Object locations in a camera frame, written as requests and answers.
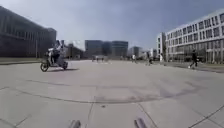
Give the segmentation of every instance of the person walking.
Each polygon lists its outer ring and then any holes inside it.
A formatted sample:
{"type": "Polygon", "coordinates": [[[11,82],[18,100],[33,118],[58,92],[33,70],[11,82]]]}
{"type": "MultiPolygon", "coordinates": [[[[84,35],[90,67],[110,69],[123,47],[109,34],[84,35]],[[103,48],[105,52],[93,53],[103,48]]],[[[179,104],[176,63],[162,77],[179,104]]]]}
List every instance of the person walking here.
{"type": "Polygon", "coordinates": [[[149,52],[146,52],[146,65],[150,66],[150,55],[149,55],[149,52]]]}
{"type": "Polygon", "coordinates": [[[137,63],[135,54],[132,55],[132,62],[137,63]]]}
{"type": "Polygon", "coordinates": [[[196,53],[195,50],[193,50],[193,52],[192,52],[192,63],[191,63],[191,65],[188,68],[191,68],[193,65],[195,65],[195,67],[198,66],[198,63],[197,63],[197,53],[196,53]]]}

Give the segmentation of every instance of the modern office building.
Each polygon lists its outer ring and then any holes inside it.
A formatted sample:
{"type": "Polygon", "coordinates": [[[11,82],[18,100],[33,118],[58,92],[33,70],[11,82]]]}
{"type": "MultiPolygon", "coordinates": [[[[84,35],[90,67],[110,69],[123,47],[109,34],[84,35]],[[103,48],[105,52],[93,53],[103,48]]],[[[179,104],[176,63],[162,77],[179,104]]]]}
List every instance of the modern office building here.
{"type": "Polygon", "coordinates": [[[40,57],[56,42],[57,32],[0,6],[0,56],[40,57]]]}
{"type": "Polygon", "coordinates": [[[112,41],[111,42],[112,57],[127,56],[128,42],[127,41],[112,41]]]}
{"type": "Polygon", "coordinates": [[[110,41],[104,41],[102,44],[102,55],[110,56],[112,54],[111,51],[111,42],[110,41]]]}
{"type": "Polygon", "coordinates": [[[135,55],[136,57],[140,57],[142,53],[142,48],[138,46],[133,46],[128,49],[128,56],[135,55]]]}
{"type": "Polygon", "coordinates": [[[202,61],[224,61],[224,9],[166,33],[167,60],[188,61],[193,49],[202,61]]]}
{"type": "Polygon", "coordinates": [[[152,57],[153,59],[156,59],[158,57],[158,55],[157,55],[157,49],[151,48],[149,50],[149,54],[150,54],[150,57],[152,57]]]}
{"type": "Polygon", "coordinates": [[[91,58],[93,55],[102,55],[102,44],[101,40],[85,40],[85,55],[91,58]]]}

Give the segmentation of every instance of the concrete ground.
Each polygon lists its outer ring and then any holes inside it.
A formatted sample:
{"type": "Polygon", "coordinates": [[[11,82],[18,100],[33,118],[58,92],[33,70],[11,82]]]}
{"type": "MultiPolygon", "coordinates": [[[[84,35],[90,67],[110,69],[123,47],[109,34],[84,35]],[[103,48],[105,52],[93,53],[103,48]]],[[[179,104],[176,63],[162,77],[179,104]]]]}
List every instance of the concrete ground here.
{"type": "Polygon", "coordinates": [[[223,128],[224,74],[131,62],[0,66],[0,128],[223,128]]]}

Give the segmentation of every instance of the street lamp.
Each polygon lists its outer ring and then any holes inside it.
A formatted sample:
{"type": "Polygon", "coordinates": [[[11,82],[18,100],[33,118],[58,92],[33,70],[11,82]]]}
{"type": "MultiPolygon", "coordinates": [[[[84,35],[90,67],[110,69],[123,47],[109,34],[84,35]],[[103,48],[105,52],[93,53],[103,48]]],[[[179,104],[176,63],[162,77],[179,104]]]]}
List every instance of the street lamp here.
{"type": "Polygon", "coordinates": [[[35,44],[36,44],[36,58],[38,57],[38,44],[37,44],[38,42],[37,42],[37,40],[36,40],[36,42],[35,42],[35,44]]]}

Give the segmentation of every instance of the white building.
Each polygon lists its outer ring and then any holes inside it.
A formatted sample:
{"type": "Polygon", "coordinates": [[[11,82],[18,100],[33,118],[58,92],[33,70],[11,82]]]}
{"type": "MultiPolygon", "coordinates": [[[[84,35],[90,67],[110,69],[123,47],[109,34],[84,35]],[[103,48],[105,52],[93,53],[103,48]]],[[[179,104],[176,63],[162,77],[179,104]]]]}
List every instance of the white building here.
{"type": "Polygon", "coordinates": [[[157,49],[151,48],[149,54],[153,59],[157,58],[157,49]]]}
{"type": "Polygon", "coordinates": [[[195,49],[203,61],[224,61],[224,9],[177,27],[165,35],[167,60],[190,60],[191,51],[195,49]]]}

